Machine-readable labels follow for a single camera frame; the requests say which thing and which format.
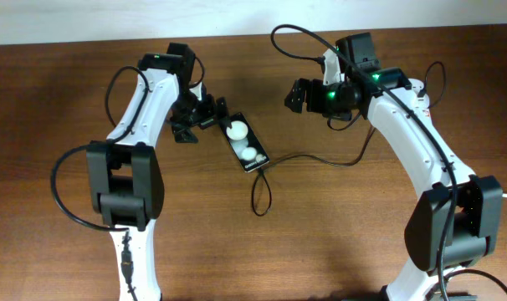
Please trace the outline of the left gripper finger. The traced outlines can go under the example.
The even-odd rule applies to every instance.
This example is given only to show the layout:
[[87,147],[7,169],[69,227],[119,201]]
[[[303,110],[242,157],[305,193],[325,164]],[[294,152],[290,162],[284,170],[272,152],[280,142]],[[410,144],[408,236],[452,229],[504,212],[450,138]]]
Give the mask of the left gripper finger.
[[216,116],[220,125],[224,126],[225,128],[230,127],[228,107],[224,97],[220,97],[216,100]]
[[172,126],[172,133],[176,143],[198,143],[198,138],[192,133],[189,127]]

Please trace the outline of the black smartphone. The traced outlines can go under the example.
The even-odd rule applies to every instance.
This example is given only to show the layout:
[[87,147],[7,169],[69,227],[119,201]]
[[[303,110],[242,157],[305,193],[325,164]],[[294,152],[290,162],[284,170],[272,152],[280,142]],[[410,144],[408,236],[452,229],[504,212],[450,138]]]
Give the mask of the black smartphone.
[[268,153],[241,112],[224,118],[218,125],[246,173],[270,162]]

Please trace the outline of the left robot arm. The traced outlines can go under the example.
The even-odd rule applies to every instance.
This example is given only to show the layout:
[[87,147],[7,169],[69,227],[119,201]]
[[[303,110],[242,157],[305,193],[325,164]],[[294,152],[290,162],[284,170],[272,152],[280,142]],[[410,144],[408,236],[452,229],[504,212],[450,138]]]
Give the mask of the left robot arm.
[[133,69],[136,90],[104,142],[86,151],[94,210],[115,248],[120,299],[160,300],[154,231],[165,196],[156,144],[164,124],[177,143],[195,143],[192,128],[218,121],[214,98],[192,71],[201,61],[183,43],[164,54],[145,54]]

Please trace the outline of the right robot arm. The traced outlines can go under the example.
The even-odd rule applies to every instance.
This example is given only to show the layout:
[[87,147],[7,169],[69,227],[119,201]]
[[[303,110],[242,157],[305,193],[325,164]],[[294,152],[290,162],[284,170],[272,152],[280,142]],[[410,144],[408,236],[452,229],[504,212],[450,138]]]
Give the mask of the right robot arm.
[[450,279],[473,273],[497,244],[503,190],[464,164],[434,128],[426,85],[381,67],[369,33],[328,45],[321,79],[298,79],[292,111],[347,120],[357,111],[395,152],[417,195],[404,231],[408,259],[381,300],[445,300]]

